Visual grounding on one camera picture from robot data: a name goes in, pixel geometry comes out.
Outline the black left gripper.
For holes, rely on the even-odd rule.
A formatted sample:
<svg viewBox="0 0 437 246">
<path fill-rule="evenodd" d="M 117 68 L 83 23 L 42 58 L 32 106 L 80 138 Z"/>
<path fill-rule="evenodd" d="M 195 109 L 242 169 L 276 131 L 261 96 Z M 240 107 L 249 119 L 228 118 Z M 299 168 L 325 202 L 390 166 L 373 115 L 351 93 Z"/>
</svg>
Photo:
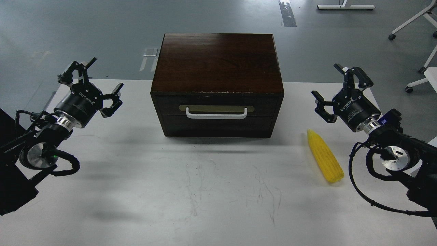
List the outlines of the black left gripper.
<svg viewBox="0 0 437 246">
<path fill-rule="evenodd" d="M 96 60 L 97 58 L 93 57 L 86 65 L 73 61 L 62 74 L 58 75 L 57 81 L 60 84 L 72 85 L 72 87 L 70 92 L 57 104 L 54 113 L 58 116 L 64 113 L 75 118 L 78 128 L 84 128 L 98 110 L 103 118 L 108 118 L 122 105 L 120 90 L 124 86 L 123 83 L 119 83 L 110 94 L 102 94 L 100 89 L 89 82 L 87 71 Z M 78 72 L 79 77 L 76 84 L 73 84 L 74 71 Z M 111 106 L 103 108 L 102 101 L 104 100 L 111 100 Z"/>
</svg>

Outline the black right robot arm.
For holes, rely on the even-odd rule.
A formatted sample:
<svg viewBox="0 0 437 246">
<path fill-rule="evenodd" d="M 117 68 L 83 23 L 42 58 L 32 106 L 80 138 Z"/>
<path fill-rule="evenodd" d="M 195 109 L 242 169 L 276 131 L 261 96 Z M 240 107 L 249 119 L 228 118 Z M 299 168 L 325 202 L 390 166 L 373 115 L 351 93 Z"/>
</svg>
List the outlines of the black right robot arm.
<svg viewBox="0 0 437 246">
<path fill-rule="evenodd" d="M 316 99 L 315 112 L 323 120 L 334 123 L 340 117 L 351 131 L 364 131 L 368 135 L 365 142 L 354 145 L 349 157 L 348 172 L 355 190 L 371 206 L 436 220 L 436 147 L 404 134 L 400 126 L 401 113 L 396 109 L 381 115 L 364 96 L 364 90 L 373 86 L 373 81 L 361 68 L 340 64 L 334 64 L 334 67 L 343 75 L 343 87 L 332 101 L 326 101 L 317 91 L 311 93 Z M 365 163 L 373 177 L 400 182 L 407 188 L 408 199 L 426 210 L 394 209 L 364 195 L 352 173 L 354 156 L 362 147 L 368 148 Z"/>
</svg>

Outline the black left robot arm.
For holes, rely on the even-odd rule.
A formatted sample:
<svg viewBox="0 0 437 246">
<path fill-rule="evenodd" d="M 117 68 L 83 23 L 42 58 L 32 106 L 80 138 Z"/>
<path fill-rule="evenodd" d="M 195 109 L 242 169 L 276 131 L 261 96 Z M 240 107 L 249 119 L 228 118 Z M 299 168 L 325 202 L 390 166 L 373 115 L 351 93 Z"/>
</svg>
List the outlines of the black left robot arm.
<svg viewBox="0 0 437 246">
<path fill-rule="evenodd" d="M 36 186 L 49 175 L 56 177 L 75 174 L 79 160 L 59 150 L 73 128 L 84 128 L 96 114 L 111 117 L 122 105 L 118 84 L 110 94 L 89 81 L 88 64 L 73 61 L 58 76 L 58 82 L 69 87 L 67 95 L 52 113 L 18 110 L 14 118 L 1 111 L 1 192 L 0 213 L 16 211 L 36 198 Z"/>
</svg>

